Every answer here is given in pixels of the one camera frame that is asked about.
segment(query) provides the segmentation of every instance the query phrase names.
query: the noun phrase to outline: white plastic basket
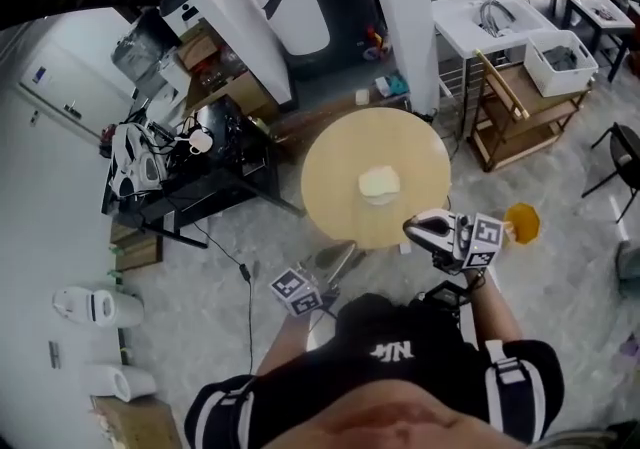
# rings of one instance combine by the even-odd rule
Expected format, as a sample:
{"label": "white plastic basket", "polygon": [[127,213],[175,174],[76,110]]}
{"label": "white plastic basket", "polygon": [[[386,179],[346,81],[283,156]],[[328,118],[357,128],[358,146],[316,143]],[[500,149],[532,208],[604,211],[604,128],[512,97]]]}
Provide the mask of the white plastic basket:
{"label": "white plastic basket", "polygon": [[[574,70],[554,70],[544,57],[543,53],[559,45],[568,47],[576,55],[577,67]],[[532,34],[527,42],[524,67],[543,97],[584,90],[598,70],[591,53],[575,33],[568,30]]]}

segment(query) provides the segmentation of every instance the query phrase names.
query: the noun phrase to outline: black t-shirt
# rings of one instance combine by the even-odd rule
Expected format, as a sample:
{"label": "black t-shirt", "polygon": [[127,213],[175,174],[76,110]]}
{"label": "black t-shirt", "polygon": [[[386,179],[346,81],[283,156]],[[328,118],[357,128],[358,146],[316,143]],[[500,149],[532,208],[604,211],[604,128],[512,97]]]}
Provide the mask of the black t-shirt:
{"label": "black t-shirt", "polygon": [[[215,406],[202,419],[203,406],[214,394],[240,389],[251,379],[249,449],[265,446],[350,390],[384,379],[412,382],[448,407],[488,421],[488,353],[465,343],[450,315],[420,310],[416,315],[415,310],[400,308],[392,316],[380,316],[365,324],[355,323],[356,326],[341,326],[341,319],[336,337],[329,343],[265,376],[238,376],[207,385],[185,421],[189,443],[196,447],[196,429],[203,421],[204,430],[201,424],[198,433],[203,437],[203,448],[219,448],[228,442],[224,436],[221,439],[221,433],[227,426],[237,429],[237,418],[231,421],[235,426],[230,425],[226,415],[216,419],[221,410]],[[546,431],[564,397],[562,372],[554,350],[546,343],[527,340],[506,343],[503,351],[507,357],[525,360],[538,370],[545,391]]]}

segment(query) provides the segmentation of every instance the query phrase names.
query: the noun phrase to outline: round wooden table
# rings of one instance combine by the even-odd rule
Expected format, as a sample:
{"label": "round wooden table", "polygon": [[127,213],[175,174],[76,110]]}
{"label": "round wooden table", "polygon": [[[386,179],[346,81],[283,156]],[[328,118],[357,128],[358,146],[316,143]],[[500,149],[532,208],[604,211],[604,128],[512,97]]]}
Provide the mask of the round wooden table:
{"label": "round wooden table", "polygon": [[[390,165],[400,193],[382,206],[360,194],[358,178]],[[302,199],[318,228],[335,240],[362,249],[407,241],[402,224],[415,214],[444,206],[451,185],[447,149],[436,132],[415,115],[392,108],[351,113],[325,129],[311,146],[302,169]]]}

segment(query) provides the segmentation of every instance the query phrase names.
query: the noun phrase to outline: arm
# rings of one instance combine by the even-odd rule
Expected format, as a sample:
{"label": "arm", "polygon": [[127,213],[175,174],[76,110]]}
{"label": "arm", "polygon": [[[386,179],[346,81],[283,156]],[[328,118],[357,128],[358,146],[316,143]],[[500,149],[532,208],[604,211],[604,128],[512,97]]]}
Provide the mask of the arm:
{"label": "arm", "polygon": [[306,353],[307,337],[309,336],[309,316],[293,317],[287,315],[282,328],[267,351],[257,376],[264,376],[277,367],[290,362],[294,358]]}
{"label": "arm", "polygon": [[[464,272],[469,284],[477,274],[475,270]],[[498,291],[488,269],[485,270],[484,276],[485,284],[471,293],[471,308],[478,344],[494,339],[503,342],[521,340],[522,331],[518,322]]]}

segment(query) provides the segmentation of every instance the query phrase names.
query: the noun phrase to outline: person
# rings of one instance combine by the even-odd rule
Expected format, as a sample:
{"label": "person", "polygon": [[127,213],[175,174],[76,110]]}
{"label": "person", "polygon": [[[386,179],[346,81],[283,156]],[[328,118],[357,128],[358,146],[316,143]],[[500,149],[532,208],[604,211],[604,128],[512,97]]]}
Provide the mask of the person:
{"label": "person", "polygon": [[[523,339],[488,272],[482,282],[477,271],[465,276],[480,285],[470,293],[479,350],[451,311],[426,299],[393,306],[365,294],[340,310],[334,338],[309,352],[308,317],[289,317],[255,376],[201,390],[185,420],[189,444],[512,449],[539,439],[562,406],[558,358]],[[505,378],[499,389],[492,370]],[[527,379],[512,379],[520,371]]]}

